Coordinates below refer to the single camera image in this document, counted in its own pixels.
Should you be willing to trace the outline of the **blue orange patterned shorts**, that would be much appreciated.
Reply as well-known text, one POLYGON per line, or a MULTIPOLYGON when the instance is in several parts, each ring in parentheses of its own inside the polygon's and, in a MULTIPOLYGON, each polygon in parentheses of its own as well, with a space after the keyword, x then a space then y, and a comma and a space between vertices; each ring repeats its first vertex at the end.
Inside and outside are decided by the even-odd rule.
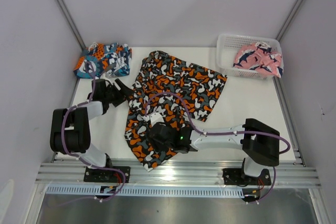
POLYGON ((78 78, 91 79, 104 77, 108 65, 114 64, 117 67, 116 77, 125 77, 130 74, 132 61, 132 48, 127 44, 101 44, 94 42, 85 48, 73 70, 78 78))

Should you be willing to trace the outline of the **orange camouflage shorts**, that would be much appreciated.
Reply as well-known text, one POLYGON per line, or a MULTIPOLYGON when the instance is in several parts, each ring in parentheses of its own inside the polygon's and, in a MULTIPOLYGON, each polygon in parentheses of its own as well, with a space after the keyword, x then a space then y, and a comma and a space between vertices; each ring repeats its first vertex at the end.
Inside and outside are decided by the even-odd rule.
POLYGON ((159 113, 165 123, 179 130, 191 118, 205 122, 218 101, 227 77, 181 60, 163 51, 153 51, 142 60, 132 85, 125 140, 131 152, 148 172, 176 155, 172 149, 155 151, 147 140, 150 114, 159 113))

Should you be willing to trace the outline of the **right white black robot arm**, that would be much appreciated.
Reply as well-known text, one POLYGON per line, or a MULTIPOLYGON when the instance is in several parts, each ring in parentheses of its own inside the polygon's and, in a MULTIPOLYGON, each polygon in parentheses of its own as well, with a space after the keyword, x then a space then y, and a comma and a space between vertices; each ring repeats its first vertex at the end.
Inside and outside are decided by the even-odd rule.
POLYGON ((156 122, 147 139, 156 152, 174 151, 187 154, 211 148, 241 150, 243 160, 240 179, 251 184, 267 167, 279 165, 279 137, 277 130, 256 119, 224 129, 195 130, 190 126, 174 129, 163 122, 156 122))

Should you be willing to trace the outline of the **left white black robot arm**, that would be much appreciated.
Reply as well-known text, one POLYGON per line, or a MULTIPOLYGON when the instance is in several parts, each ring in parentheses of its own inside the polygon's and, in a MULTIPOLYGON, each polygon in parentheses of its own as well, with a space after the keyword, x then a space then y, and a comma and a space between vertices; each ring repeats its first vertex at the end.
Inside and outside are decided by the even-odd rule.
POLYGON ((102 182, 108 182, 114 176, 113 165, 109 155, 91 143, 89 121, 106 114, 111 104, 117 107, 130 101, 134 91, 120 79, 113 83, 106 79, 95 79, 91 82, 91 88, 86 101, 53 111, 50 148, 53 152, 79 159, 89 168, 96 169, 95 175, 102 182))

